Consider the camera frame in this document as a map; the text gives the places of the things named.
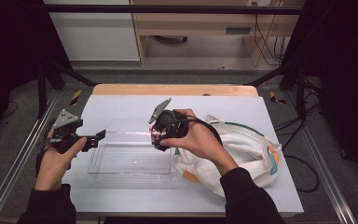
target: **white plastic bag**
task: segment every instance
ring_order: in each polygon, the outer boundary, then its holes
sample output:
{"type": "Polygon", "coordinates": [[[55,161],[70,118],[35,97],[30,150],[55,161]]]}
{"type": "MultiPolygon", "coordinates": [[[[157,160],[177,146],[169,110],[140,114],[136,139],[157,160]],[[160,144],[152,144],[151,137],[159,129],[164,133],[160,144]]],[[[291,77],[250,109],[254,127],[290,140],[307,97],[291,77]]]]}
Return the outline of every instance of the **white plastic bag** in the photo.
{"type": "MultiPolygon", "coordinates": [[[[271,184],[278,177],[278,150],[281,144],[272,143],[266,136],[242,124],[224,122],[212,116],[207,120],[215,127],[223,142],[223,147],[234,161],[246,169],[258,187],[271,184]]],[[[220,177],[216,166],[206,159],[199,158],[191,152],[178,148],[174,166],[182,173],[196,176],[197,179],[214,193],[224,197],[220,177]]]]}

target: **person's right hand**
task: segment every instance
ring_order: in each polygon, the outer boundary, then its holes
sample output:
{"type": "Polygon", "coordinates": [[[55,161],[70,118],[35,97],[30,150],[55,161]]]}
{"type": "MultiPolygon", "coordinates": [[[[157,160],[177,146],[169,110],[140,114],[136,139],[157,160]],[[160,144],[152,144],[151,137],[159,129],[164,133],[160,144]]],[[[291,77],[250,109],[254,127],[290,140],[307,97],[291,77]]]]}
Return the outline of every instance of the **person's right hand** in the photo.
{"type": "MultiPolygon", "coordinates": [[[[175,109],[175,111],[187,115],[188,119],[196,117],[191,109],[175,109]]],[[[187,149],[194,155],[213,162],[221,175],[238,167],[238,164],[207,127],[194,121],[190,121],[188,126],[188,133],[185,137],[167,138],[161,140],[160,143],[166,147],[187,149]]]]}

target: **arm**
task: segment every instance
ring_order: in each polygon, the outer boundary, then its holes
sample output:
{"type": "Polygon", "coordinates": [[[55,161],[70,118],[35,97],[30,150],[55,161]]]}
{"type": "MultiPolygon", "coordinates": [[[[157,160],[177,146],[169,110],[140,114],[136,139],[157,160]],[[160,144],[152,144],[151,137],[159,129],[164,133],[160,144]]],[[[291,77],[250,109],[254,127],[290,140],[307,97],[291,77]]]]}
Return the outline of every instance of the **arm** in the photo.
{"type": "Polygon", "coordinates": [[[76,223],[76,209],[70,199],[71,187],[62,184],[62,177],[87,139],[81,138],[64,154],[45,146],[45,155],[31,191],[27,210],[21,214],[19,224],[76,223]]]}
{"type": "MultiPolygon", "coordinates": [[[[195,117],[191,109],[176,111],[195,117]]],[[[190,122],[185,137],[164,139],[160,143],[167,147],[185,148],[213,162],[222,176],[220,183],[227,200],[227,223],[284,223],[266,191],[253,182],[249,172],[238,167],[204,125],[190,122]]]]}
{"type": "Polygon", "coordinates": [[[284,223],[269,194],[253,182],[245,169],[227,172],[220,183],[227,200],[227,223],[284,223]]]}

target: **clear plastic container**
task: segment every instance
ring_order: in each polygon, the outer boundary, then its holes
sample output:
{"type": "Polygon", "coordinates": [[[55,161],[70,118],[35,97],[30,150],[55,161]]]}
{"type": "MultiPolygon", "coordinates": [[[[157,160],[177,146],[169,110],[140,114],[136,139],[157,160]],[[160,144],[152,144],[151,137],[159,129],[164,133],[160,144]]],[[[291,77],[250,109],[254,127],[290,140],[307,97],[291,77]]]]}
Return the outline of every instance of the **clear plastic container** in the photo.
{"type": "Polygon", "coordinates": [[[89,174],[102,183],[169,182],[172,151],[155,149],[149,132],[106,132],[89,162],[89,174]]]}

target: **white table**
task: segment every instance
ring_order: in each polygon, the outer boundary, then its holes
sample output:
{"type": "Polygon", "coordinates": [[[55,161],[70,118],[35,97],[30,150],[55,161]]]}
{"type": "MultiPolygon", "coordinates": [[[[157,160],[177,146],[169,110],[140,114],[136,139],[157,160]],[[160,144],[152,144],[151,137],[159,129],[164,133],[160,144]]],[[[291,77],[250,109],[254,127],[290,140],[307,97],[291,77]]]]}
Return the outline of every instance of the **white table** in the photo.
{"type": "MultiPolygon", "coordinates": [[[[211,114],[226,121],[253,127],[277,142],[263,98],[255,96],[195,95],[103,95],[89,98],[82,114],[79,135],[108,131],[147,131],[154,107],[172,98],[167,109],[192,108],[200,119],[211,114]]],[[[63,178],[72,186],[71,198],[78,213],[95,216],[186,216],[212,217],[225,215],[225,198],[202,184],[184,179],[172,168],[170,182],[101,183],[88,173],[92,150],[79,153],[72,168],[63,178]]],[[[281,152],[280,176],[265,187],[283,217],[303,213],[295,185],[281,152]]]]}

